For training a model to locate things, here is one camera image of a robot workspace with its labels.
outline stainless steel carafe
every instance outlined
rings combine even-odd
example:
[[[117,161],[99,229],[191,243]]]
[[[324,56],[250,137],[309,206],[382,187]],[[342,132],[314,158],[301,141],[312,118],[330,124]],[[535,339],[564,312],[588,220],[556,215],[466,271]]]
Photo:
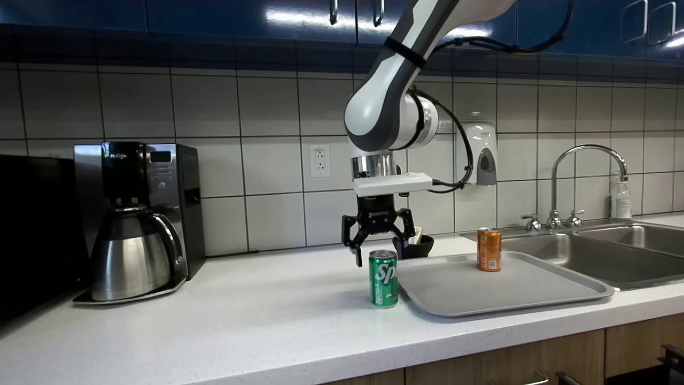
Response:
[[[186,269],[172,222],[144,208],[113,208],[93,253],[93,300],[117,302],[157,291]]]

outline white tray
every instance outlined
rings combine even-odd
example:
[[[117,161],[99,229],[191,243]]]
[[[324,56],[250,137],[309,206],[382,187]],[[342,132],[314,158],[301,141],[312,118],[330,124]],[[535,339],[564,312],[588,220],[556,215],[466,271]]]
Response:
[[[500,271],[477,269],[477,256],[401,262],[409,300],[436,317],[473,317],[540,307],[610,300],[617,289],[524,253],[502,253]]]

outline orange can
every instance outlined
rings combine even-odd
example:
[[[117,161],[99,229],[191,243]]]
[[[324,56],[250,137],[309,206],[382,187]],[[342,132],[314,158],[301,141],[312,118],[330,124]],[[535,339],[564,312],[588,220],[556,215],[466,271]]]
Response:
[[[477,229],[477,268],[482,271],[500,271],[500,243],[500,232],[488,228]]]

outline black appliance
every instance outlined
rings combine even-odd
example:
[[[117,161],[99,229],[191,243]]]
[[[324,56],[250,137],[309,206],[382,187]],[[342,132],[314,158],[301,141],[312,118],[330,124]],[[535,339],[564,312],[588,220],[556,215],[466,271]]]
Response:
[[[0,326],[84,289],[90,266],[76,162],[0,156]]]
[[[104,156],[111,147],[128,147],[139,156]],[[179,235],[191,281],[206,262],[199,156],[191,146],[110,141],[76,146],[77,193],[84,215],[89,254],[93,254],[101,220],[113,206],[146,206],[169,218]]]

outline cable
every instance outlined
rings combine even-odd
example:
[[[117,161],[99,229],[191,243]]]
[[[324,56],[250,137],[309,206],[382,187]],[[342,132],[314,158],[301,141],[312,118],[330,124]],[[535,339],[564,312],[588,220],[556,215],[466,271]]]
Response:
[[[444,187],[448,191],[435,191],[435,188],[431,188],[431,193],[435,193],[435,195],[449,195],[449,193],[453,193],[453,191],[466,188],[466,183],[469,183],[470,175],[473,175],[473,147],[470,147],[470,141],[469,141],[469,137],[466,137],[464,124],[453,115],[452,109],[448,109],[441,100],[436,100],[436,98],[431,97],[427,92],[417,91],[417,89],[410,89],[409,95],[413,95],[413,97],[423,97],[423,98],[427,98],[432,106],[441,107],[441,109],[452,118],[452,122],[458,127],[459,135],[464,137],[464,146],[466,146],[469,166],[464,168],[464,172],[466,172],[464,177],[458,181],[458,183],[453,183],[453,184],[443,183],[443,181],[435,181],[432,187]]]
[[[558,27],[558,31],[548,41],[532,45],[532,47],[509,45],[502,41],[486,39],[486,37],[459,37],[459,39],[452,39],[452,41],[436,45],[432,54],[443,51],[452,45],[458,45],[458,47],[473,45],[473,47],[482,47],[482,50],[489,50],[489,51],[505,51],[505,54],[540,54],[540,51],[553,47],[556,44],[561,44],[564,39],[564,33],[566,33],[571,18],[574,18],[574,9],[576,9],[576,0],[566,0],[566,12],[564,12],[564,18],[563,18],[563,23]]]

